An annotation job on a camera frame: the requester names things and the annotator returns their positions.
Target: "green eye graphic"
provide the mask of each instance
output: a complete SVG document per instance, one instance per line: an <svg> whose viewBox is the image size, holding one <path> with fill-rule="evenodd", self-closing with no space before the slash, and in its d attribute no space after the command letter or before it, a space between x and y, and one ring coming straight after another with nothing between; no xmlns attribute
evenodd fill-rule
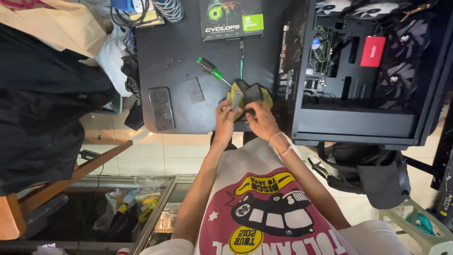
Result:
<svg viewBox="0 0 453 255"><path fill-rule="evenodd" d="M219 21L223 16L223 10L219 6L214 6L209 10L208 15L213 21Z"/></svg>

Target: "yellow cloth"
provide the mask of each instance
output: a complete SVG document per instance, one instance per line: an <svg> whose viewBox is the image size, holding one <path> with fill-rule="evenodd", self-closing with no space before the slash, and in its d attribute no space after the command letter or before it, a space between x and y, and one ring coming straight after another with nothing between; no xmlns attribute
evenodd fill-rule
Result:
<svg viewBox="0 0 453 255"><path fill-rule="evenodd" d="M272 101L272 97L270 96L269 91L266 88L264 88L263 86L260 86L260 88L261 88L261 92L263 93L263 102L265 102L269 106L269 110L272 109L272 107L274 105L274 102ZM236 95L236 91L240 91L241 92L241 99L239 101L239 106L238 107L244 109L244 107L245 107L245 105L244 105L244 94L242 93L241 89L239 89L239 87L236 85L236 82L233 84L233 87L231 88L231 91L228 92L228 95L227 95L226 99L228 100L228 102L230 104L233 104L234 97ZM234 120L236 121L243 114L244 113L237 113L234 116Z"/></svg>

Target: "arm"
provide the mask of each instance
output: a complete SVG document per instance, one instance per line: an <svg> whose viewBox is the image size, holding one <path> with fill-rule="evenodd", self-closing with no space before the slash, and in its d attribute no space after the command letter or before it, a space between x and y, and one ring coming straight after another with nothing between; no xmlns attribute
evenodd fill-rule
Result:
<svg viewBox="0 0 453 255"><path fill-rule="evenodd" d="M269 141L279 155L282 155L289 148L289 142L283 134L275 136L280 131L274 116L269 108L262 107L259 103L250 103L246 109L254 109L256 116L246 113L252 131L260 138ZM297 156L294 150L289 150L281 156L283 164L292 173L297 183L302 187L310 198L316 209L328 220L337 230L345 229L351 225L343 216L337 202L316 178L308 167Z"/></svg>
<svg viewBox="0 0 453 255"><path fill-rule="evenodd" d="M227 101L223 101L216 110L216 136L201 165L200 172L181 204L173 239L185 239L193 245L197 242L209 194L216 179L220 156L233 135L233 118L237 111L230 111L231 106L227 104Z"/></svg>

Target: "white t-shirt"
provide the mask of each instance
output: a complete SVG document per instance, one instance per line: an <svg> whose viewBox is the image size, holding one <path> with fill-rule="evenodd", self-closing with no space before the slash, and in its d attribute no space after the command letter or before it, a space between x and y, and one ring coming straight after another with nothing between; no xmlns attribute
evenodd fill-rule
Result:
<svg viewBox="0 0 453 255"><path fill-rule="evenodd" d="M222 154L196 247L172 239L140 255L409 255L392 228L365 221L337 231L272 147L255 139Z"/></svg>

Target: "tiled floor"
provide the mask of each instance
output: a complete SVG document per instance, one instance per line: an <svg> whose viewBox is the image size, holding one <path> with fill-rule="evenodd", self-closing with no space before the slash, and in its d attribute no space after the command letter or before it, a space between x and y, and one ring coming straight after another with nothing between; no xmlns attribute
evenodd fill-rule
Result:
<svg viewBox="0 0 453 255"><path fill-rule="evenodd" d="M125 101L125 106L132 105L133 98ZM86 139L82 149L103 153L127 140L133 140L134 145L110 160L104 165L102 174L114 175L173 175L196 174L209 150L211 133L204 135L173 135L155 134L148 132L145 127L134 131L124 125L129 113L126 107L120 116L91 113L81 122L85 128ZM431 164L439 143L443 123L438 124L436 131L428 137L423 147L410 147L404 155ZM235 132L233 144L242 146L242 133ZM93 174L101 172L101 167ZM412 187L411 197L422 207L430 207L436 191L430 188L432 175L413 167L408 167ZM324 179L320 181L327 186ZM371 207L364 195L340 192L330 187L327 189L338 202L348 221L355 225L369 219L377 219L377 210ZM408 235L401 235L401 241L415 254L419 252L418 245Z"/></svg>

